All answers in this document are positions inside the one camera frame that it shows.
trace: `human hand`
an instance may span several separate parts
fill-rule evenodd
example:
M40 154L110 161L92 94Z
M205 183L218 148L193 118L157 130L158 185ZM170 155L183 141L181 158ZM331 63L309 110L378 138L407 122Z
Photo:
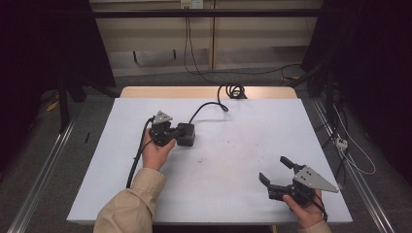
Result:
M143 140L143 145L146 145L143 149L143 167L151 168L156 171L159 171L160 168L167 160L169 152L175 147L176 140L172 139L164 147L158 147L149 134L150 129L147 129L145 132L145 139Z
M316 189L315 193L314 201L322 206L322 192ZM302 208L289 195L284 195L283 200L297 216L297 222L301 229L311 227L324 219L323 212L313 203L309 203L308 206Z

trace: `metal bracket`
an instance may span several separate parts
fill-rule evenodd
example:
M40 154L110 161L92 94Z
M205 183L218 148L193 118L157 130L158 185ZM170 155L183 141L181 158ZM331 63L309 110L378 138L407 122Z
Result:
M319 173L315 172L315 170L308 166L303 167L298 173L296 173L293 179L307 187L335 193L339 191L339 188L335 187Z
M169 116L168 114L166 114L162 111L158 111L157 115L154 118L153 124L164 123L164 122L170 121L172 119L173 119L173 117Z

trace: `black wire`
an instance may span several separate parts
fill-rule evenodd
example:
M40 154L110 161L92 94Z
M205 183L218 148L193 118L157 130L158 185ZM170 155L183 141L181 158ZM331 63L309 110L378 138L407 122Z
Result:
M353 18L354 23L352 23L353 24L352 30L348 33L349 37L347 39L346 46L344 47L343 50L346 50L352 43L352 40L354 38L354 34L357 30L359 18L361 16L361 10L363 8L363 3L364 3L364 0L361 0L361 2L359 4L359 7L358 7L357 15Z
M148 124L149 124L150 122L153 122L154 119L155 119L154 116L151 117L151 118L149 118L148 121L146 121L145 127L143 127L143 132L142 132L142 137L141 137L141 139L140 139L139 149L137 150L136 157L134 158L134 161L133 161L133 165L131 166L130 173L129 173L129 177L128 177L128 179L127 179L126 188L130 188L131 181L133 180L134 172L136 171L137 163L139 162L139 159L140 159L140 155L142 154L143 149L148 145L148 143L146 143L146 144L142 147L142 145L143 145L143 140L145 139L146 129L148 128Z
M325 208L325 204L322 201L322 198L320 196L318 196L315 193L315 196L321 201L322 206L320 206L315 200L313 200L312 198L310 198L308 195L306 195L304 192L300 191L299 188L295 189L296 192L298 192L301 196L303 196L305 199L307 199L308 201L310 201L313 205L315 205L323 214L324 214L324 221L327 222L327 213L326 213L326 208Z
M327 121L327 122L325 122L324 124L322 124L322 125L319 125L319 126L317 126L317 127L315 127L315 128L313 128L313 130L315 131L315 132L318 132L320 129L322 129L323 127L325 127L325 125L327 125L327 124L329 124L329 122Z
M309 30L308 18L307 18L307 17L305 18L305 21L306 21L306 29L307 29L307 31L308 31L309 39L312 39L312 35L311 35L311 33L310 33L310 30Z
M227 96L229 96L230 99L247 99L248 98L245 94L245 87L243 85L239 83L223 83L218 88L218 102L207 102L203 104L202 106L200 106L197 109L197 111L194 113L194 115L191 117L189 123L191 123L194 117L196 117L196 115L199 113L199 111L207 105L219 105L224 112L229 111L227 106L222 104L221 102L220 93L221 93L222 87L225 87L225 92Z
M194 67L196 68L197 73L193 73L192 71L190 71L188 69L188 66L186 64L186 50L188 48L188 39L190 42L190 50L191 50L191 57L194 63ZM197 64L196 64L196 60L194 59L194 53L193 53L193 44L191 43L191 29L190 29L190 19L188 17L186 17L186 42L185 42L185 55L184 55L184 63L185 63L185 68L186 70L190 73L190 74L194 74L194 75L200 75L200 77L202 77L203 80L209 82L209 83L213 83L213 84L217 84L219 85L220 83L211 81L209 79L207 79L206 77L204 77L204 75L199 71L199 69L197 68Z
M345 125L342 125L342 127L344 127L346 129L345 130L345 140L348 144L348 147L346 148L346 150L344 152L345 156L343 156L343 157L340 157L339 149L336 148L336 152L337 152L337 154L339 155L339 158L340 158L340 163L339 163L339 166L338 166L338 168L335 172L334 177L337 179L337 177L339 176L340 170L343 168L343 184L345 184L346 183L346 167L345 167L344 162L345 162L346 157L348 156L348 153L349 153L349 140L348 140L348 133L347 133L347 131L348 131L348 118L346 116L345 111L343 110L343 103L340 103L338 106L339 106L340 112L342 112L342 114L344 115L344 118L345 118Z
M188 40L189 40L189 43L190 43L191 57L192 57L192 60L193 60L193 63L194 63L194 67L195 67L195 69L196 69L196 72L190 71L189 68L188 68L188 65L187 65L187 63L186 63L186 52L187 52L187 49L188 49ZM191 42L190 19L189 19L188 17L186 17L186 42L185 42L184 63L185 63L185 69L188 71L188 73L193 74L193 75L199 75L199 76L202 77L203 80L205 80L205 81L207 81L207 82L209 82L209 83L218 84L218 85L221 85L221 84L207 79L204 75L206 75L206 74L263 75L263 74L270 74L270 73L274 73L274 72L277 72L277 71L281 71L281 72L282 72L282 82L281 82L281 84L282 84L282 83L283 83L283 79L284 79L284 77L283 77L283 70L284 70L285 68L288 68L288 67L291 67L291 66L300 66L300 64L289 64L289 65L285 65L285 66L283 66L283 67L281 67L281 68L277 68L277 69L274 69L274 70L263 71L263 72L254 72L254 73L253 73L253 72L251 72L251 73L249 73L249 72L235 72L235 71L208 71L208 72L200 72L200 70L199 70L198 67L197 67L196 60L194 59L193 45L192 45L192 42Z
M325 148L325 146L330 142L330 140L334 140L338 127L339 127L339 121L337 120L337 117L333 118L335 120L335 122L331 125L332 126L332 134L330 135L330 137L327 138L326 142L324 142L322 144L322 149Z
M189 120L189 123L191 123L191 121L194 119L194 117L196 117L196 115L199 113L199 111L203 108L203 107L205 107L206 105L219 105L219 106L221 106L221 108L225 111L225 112L228 112L228 108L227 108L227 106L225 106L225 105L223 105L223 104L221 104L221 103L218 103L218 102L207 102L207 103L205 103L205 104L203 104L202 106L200 106L199 107L199 109L197 109L197 111L196 111L196 113L194 113L194 115L191 117L191 119Z

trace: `sleeve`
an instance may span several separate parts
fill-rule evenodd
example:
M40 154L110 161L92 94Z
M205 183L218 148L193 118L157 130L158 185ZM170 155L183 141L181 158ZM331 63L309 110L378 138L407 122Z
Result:
M155 202L165 183L158 171L140 169L131 188L118 193L99 212L93 232L152 232Z
M331 231L326 222L322 220L321 222L311 227L305 229L297 229L297 233L331 233Z

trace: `power outlet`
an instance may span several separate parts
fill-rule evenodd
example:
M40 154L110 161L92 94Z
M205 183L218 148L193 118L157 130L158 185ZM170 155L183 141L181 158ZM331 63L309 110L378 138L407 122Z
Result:
M191 0L192 9L203 9L203 0Z
M345 149L348 147L348 141L341 139L341 138L337 138L335 143L336 143L336 147L343 151L345 151Z
M191 0L181 0L182 9L191 9Z

